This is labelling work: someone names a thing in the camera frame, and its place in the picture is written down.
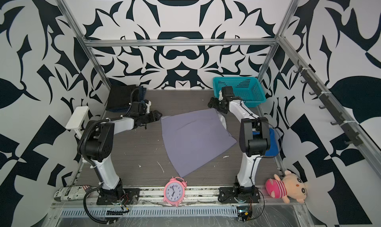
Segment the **bright blue cloth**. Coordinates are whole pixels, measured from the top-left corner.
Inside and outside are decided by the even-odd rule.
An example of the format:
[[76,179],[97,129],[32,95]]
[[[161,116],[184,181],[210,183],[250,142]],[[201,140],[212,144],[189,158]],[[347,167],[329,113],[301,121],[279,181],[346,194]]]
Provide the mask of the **bright blue cloth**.
[[276,141],[276,131],[274,129],[269,129],[270,136],[270,149],[266,151],[263,157],[276,157],[279,154],[279,146]]

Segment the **pink plush pig toy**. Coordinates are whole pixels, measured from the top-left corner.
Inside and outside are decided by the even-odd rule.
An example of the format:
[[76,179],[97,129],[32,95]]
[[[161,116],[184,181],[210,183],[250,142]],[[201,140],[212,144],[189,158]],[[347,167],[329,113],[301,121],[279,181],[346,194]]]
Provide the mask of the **pink plush pig toy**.
[[305,184],[296,174],[289,170],[285,171],[283,179],[274,174],[274,178],[266,181],[265,187],[269,196],[275,199],[282,199],[286,204],[290,203],[290,198],[295,199],[301,204],[305,203],[307,198]]

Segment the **black coat hook rail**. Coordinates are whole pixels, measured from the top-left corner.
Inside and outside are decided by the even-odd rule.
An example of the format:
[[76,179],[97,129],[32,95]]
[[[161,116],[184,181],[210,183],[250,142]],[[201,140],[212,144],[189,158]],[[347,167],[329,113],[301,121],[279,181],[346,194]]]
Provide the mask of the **black coat hook rail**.
[[321,110],[326,109],[333,117],[334,122],[330,122],[330,124],[333,126],[338,125],[349,138],[349,141],[345,141],[345,144],[353,144],[356,147],[362,145],[364,141],[361,139],[359,131],[354,127],[355,121],[344,114],[344,108],[333,94],[322,84],[310,67],[302,66],[299,59],[297,60],[297,66],[298,68],[294,73],[299,73],[304,78],[304,81],[301,82],[311,87],[312,92],[310,92],[310,95],[315,96],[322,102],[322,106],[319,106],[319,108]]

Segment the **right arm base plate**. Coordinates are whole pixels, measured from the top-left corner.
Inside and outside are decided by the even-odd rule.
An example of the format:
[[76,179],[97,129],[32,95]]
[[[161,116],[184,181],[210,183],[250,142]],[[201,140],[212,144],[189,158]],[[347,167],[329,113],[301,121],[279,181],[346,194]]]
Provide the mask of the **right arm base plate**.
[[259,203],[261,197],[259,190],[252,187],[220,187],[218,201],[223,204],[249,204]]

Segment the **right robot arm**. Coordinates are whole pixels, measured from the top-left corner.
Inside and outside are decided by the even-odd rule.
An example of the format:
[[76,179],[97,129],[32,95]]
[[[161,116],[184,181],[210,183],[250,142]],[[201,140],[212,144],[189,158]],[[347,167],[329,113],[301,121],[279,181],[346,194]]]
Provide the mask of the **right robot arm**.
[[224,114],[232,113],[240,122],[239,146],[243,154],[240,170],[232,190],[220,191],[220,202],[258,202],[260,192],[256,187],[256,175],[261,160],[271,147],[268,119],[254,114],[244,100],[234,94],[233,87],[221,88],[218,98],[211,98],[209,108]]

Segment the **lavender garment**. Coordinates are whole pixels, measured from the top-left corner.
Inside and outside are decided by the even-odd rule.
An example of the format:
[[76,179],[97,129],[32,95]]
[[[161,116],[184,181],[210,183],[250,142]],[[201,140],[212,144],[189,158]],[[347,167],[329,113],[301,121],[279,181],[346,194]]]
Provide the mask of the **lavender garment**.
[[170,162],[185,177],[237,143],[216,109],[161,119],[162,138]]

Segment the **white box on stand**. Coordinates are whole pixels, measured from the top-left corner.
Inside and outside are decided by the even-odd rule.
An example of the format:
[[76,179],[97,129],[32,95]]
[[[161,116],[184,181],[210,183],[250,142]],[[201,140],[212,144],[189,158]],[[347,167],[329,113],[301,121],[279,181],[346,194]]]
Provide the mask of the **white box on stand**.
[[80,131],[81,124],[84,121],[88,111],[89,111],[88,106],[76,107],[65,126],[66,130],[74,130],[79,139],[82,138],[82,133]]

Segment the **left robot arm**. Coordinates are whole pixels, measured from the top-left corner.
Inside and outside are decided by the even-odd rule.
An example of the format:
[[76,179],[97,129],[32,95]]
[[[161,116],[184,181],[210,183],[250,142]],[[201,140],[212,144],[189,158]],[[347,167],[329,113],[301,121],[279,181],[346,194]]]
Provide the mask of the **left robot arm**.
[[125,194],[111,159],[114,135],[159,121],[162,113],[152,111],[150,106],[149,100],[133,102],[125,115],[90,121],[84,130],[77,151],[95,169],[100,182],[101,205],[115,203]]

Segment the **small green circuit board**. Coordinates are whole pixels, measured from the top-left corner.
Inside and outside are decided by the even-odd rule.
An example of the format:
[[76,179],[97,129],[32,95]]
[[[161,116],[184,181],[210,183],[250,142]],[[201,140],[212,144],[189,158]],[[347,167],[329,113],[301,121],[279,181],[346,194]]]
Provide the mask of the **small green circuit board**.
[[237,207],[237,218],[240,222],[247,222],[252,218],[253,210],[249,206]]

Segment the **pink alarm clock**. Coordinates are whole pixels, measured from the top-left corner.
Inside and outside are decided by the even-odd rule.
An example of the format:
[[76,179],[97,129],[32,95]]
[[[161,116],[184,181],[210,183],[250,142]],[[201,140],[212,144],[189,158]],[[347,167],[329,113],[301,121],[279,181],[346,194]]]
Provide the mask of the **pink alarm clock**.
[[173,177],[164,187],[163,202],[179,207],[185,197],[187,182],[181,177]]

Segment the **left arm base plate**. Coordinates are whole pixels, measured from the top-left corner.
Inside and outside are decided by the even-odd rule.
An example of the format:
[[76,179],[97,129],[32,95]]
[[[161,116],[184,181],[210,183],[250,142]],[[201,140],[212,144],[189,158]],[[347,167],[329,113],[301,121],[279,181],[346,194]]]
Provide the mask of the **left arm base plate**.
[[132,205],[139,200],[140,189],[139,188],[124,188],[123,190],[106,190],[99,191],[97,205]]

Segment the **teal plastic basket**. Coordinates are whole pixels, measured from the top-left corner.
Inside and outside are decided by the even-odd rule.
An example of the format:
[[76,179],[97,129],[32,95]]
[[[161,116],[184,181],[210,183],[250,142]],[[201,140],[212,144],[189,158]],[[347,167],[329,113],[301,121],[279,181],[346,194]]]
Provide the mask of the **teal plastic basket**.
[[232,86],[234,94],[242,98],[248,108],[255,108],[267,100],[256,77],[215,77],[212,84],[216,98],[219,98],[222,87]]

